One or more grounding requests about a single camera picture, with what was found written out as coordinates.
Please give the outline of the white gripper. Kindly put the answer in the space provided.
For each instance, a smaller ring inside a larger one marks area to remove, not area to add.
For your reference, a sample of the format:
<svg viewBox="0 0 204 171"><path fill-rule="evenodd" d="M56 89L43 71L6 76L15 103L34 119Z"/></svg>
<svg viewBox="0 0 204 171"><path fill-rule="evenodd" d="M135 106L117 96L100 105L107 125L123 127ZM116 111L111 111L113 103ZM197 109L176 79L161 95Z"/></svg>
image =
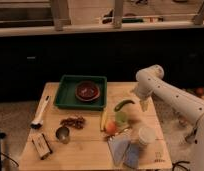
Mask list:
<svg viewBox="0 0 204 171"><path fill-rule="evenodd" d="M133 93L140 99L140 105L142 108L142 111L145 112L148 109L148 98L152 94L152 90L142 83L137 82L134 89Z"/></svg>

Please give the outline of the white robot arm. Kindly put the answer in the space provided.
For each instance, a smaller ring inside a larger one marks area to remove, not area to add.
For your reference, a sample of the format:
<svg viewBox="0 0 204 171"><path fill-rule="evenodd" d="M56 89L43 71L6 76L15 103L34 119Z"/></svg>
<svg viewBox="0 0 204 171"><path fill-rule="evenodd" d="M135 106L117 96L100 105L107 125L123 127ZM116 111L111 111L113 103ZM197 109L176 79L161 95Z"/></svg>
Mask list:
<svg viewBox="0 0 204 171"><path fill-rule="evenodd" d="M155 94L193 125L195 138L190 171L204 171L204 100L166 83L163 77L164 70L160 65L139 70L134 93L140 99L142 108L146 107L147 99Z"/></svg>

